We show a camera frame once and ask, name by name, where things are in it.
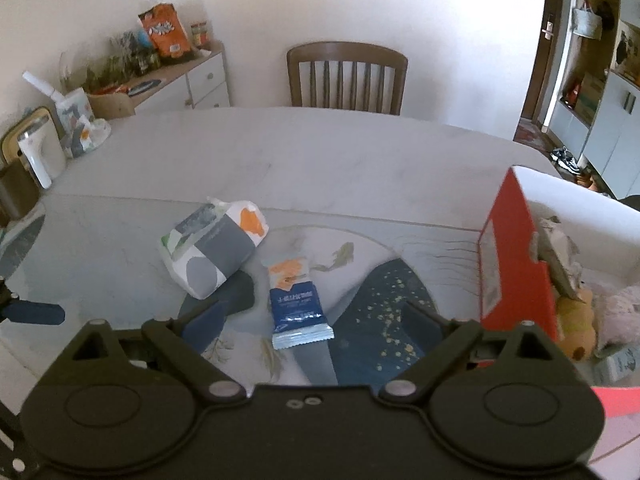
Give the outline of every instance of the drawer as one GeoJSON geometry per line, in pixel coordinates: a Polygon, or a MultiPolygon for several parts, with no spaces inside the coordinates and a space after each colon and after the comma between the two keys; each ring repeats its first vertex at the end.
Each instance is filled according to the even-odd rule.
{"type": "Polygon", "coordinates": [[[225,79],[222,53],[215,55],[191,70],[187,73],[187,80],[189,81],[193,102],[197,104],[202,101],[204,96],[218,88],[225,79]]]}
{"type": "Polygon", "coordinates": [[[136,106],[136,114],[191,110],[187,78],[179,77],[136,106]]]}
{"type": "Polygon", "coordinates": [[[210,92],[202,101],[197,103],[194,108],[196,110],[205,110],[206,108],[228,108],[229,94],[226,90],[226,82],[223,82],[213,92],[210,92]]]}

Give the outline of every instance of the white wall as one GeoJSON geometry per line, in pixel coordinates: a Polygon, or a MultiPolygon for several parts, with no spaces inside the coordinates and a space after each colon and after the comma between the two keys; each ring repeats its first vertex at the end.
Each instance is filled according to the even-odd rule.
{"type": "MultiPolygon", "coordinates": [[[[179,4],[185,0],[165,0],[179,4]]],[[[544,0],[188,0],[223,41],[234,105],[289,105],[286,51],[377,43],[409,58],[402,114],[513,138],[544,0]]]]}
{"type": "Polygon", "coordinates": [[[137,23],[137,13],[144,10],[144,2],[0,0],[0,124],[8,126],[25,107],[49,101],[22,80],[24,70],[31,70],[58,88],[62,51],[97,34],[108,37],[131,28],[137,23]]]}

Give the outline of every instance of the white and gray tissue package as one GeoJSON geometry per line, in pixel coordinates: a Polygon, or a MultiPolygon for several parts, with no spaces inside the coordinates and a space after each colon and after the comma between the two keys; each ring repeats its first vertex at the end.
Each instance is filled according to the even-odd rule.
{"type": "Polygon", "coordinates": [[[240,268],[269,231],[257,206],[246,200],[210,200],[160,238],[171,277],[204,300],[240,268]]]}

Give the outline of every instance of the wooden countertop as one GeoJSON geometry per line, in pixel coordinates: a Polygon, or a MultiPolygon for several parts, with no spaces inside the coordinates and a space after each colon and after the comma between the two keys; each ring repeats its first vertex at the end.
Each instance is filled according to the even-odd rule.
{"type": "Polygon", "coordinates": [[[138,94],[138,95],[132,97],[131,98],[131,102],[132,102],[133,106],[134,107],[139,106],[144,101],[149,99],[153,94],[161,91],[165,86],[171,84],[176,79],[178,79],[178,78],[182,77],[183,75],[185,75],[187,72],[189,72],[189,71],[193,70],[194,68],[196,68],[197,66],[203,64],[207,59],[210,59],[211,57],[214,57],[217,54],[220,54],[222,52],[222,43],[220,43],[219,41],[212,41],[211,42],[210,54],[204,55],[204,52],[208,52],[208,51],[201,51],[201,53],[203,55],[201,57],[197,58],[197,59],[192,60],[192,61],[188,61],[186,63],[180,63],[180,64],[177,64],[177,65],[163,66],[162,68],[160,68],[158,70],[154,70],[153,72],[149,72],[148,74],[143,75],[142,77],[133,78],[132,80],[127,82],[126,85],[129,86],[130,88],[133,88],[135,85],[138,85],[138,84],[143,83],[145,81],[149,81],[150,79],[161,79],[162,80],[162,83],[160,83],[158,86],[152,88],[151,90],[148,90],[146,92],[142,92],[142,94],[138,94]]]}

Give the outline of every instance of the brown container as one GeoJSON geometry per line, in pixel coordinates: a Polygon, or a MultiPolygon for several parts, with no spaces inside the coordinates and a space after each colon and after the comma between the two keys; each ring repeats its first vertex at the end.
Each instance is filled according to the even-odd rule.
{"type": "Polygon", "coordinates": [[[17,158],[0,170],[0,205],[11,220],[19,220],[38,203],[40,190],[17,158]]]}

